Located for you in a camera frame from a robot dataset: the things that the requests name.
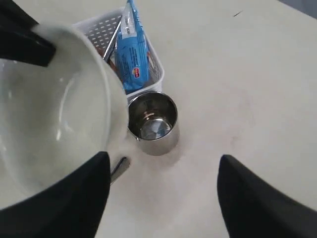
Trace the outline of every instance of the metal cup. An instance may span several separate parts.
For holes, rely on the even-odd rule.
[[[155,156],[168,153],[179,139],[175,103],[160,92],[137,96],[129,105],[129,130],[145,153]]]

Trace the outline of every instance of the table surface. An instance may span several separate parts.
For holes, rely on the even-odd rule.
[[[16,0],[40,22],[75,23],[124,1]],[[127,138],[97,236],[227,237],[222,154],[317,209],[317,21],[273,0],[136,0],[177,103],[181,138],[151,157]],[[21,199],[0,166],[0,205]]]

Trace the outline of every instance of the white plastic basket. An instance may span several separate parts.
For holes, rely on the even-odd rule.
[[[121,18],[123,10],[124,8],[122,7],[112,12],[80,21],[74,24],[74,26],[82,31],[95,47],[105,49]],[[162,91],[164,69],[147,35],[146,40],[150,50],[150,79],[142,89],[127,95],[129,101],[147,91]]]

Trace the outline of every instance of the food wrapper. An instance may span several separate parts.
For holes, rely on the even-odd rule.
[[[148,45],[133,0],[127,0],[115,46],[115,65],[127,93],[149,80]]]

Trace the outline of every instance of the red logo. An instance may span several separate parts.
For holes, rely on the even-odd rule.
[[[132,70],[132,72],[133,72],[133,74],[134,74],[134,77],[136,77],[136,78],[140,77],[140,70],[139,70],[139,68],[134,68],[134,69]]]

